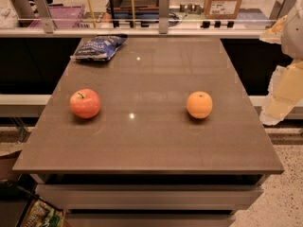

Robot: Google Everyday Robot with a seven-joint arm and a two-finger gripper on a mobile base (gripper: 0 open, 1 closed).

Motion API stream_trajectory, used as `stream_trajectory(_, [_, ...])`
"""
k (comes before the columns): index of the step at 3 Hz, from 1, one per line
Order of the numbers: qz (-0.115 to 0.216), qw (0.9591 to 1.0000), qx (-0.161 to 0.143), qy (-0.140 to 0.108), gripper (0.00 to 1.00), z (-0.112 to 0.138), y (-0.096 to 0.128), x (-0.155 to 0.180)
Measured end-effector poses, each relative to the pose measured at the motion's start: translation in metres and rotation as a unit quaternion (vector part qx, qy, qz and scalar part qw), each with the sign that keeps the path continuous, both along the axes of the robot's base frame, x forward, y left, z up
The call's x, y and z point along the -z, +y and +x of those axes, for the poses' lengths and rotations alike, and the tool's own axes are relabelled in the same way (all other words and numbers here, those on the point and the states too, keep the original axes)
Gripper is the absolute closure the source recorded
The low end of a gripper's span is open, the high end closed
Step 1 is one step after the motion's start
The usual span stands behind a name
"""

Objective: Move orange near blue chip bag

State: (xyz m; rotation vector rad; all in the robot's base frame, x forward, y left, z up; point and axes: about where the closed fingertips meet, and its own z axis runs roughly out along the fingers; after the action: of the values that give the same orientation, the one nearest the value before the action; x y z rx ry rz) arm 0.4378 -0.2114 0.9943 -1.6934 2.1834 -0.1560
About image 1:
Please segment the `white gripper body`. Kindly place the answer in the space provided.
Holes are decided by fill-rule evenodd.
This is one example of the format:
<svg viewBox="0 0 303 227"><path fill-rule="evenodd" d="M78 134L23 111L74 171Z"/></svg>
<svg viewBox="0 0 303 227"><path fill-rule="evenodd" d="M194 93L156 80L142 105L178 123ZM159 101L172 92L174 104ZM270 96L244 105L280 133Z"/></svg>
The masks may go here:
<svg viewBox="0 0 303 227"><path fill-rule="evenodd" d="M303 60L303 0L297 0L286 17L281 48L291 58Z"/></svg>

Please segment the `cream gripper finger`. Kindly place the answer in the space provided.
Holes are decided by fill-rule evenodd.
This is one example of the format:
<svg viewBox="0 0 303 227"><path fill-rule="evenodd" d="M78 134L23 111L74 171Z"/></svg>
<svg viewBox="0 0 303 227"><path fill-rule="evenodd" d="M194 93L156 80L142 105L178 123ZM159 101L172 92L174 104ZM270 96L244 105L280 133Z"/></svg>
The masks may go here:
<svg viewBox="0 0 303 227"><path fill-rule="evenodd" d="M274 126L283 121L303 99L303 61L294 60L286 67L278 66L268 86L268 95L261 107L262 124Z"/></svg>
<svg viewBox="0 0 303 227"><path fill-rule="evenodd" d="M281 35L287 16L278 19L269 29L264 31L259 39L269 44L281 44Z"/></svg>

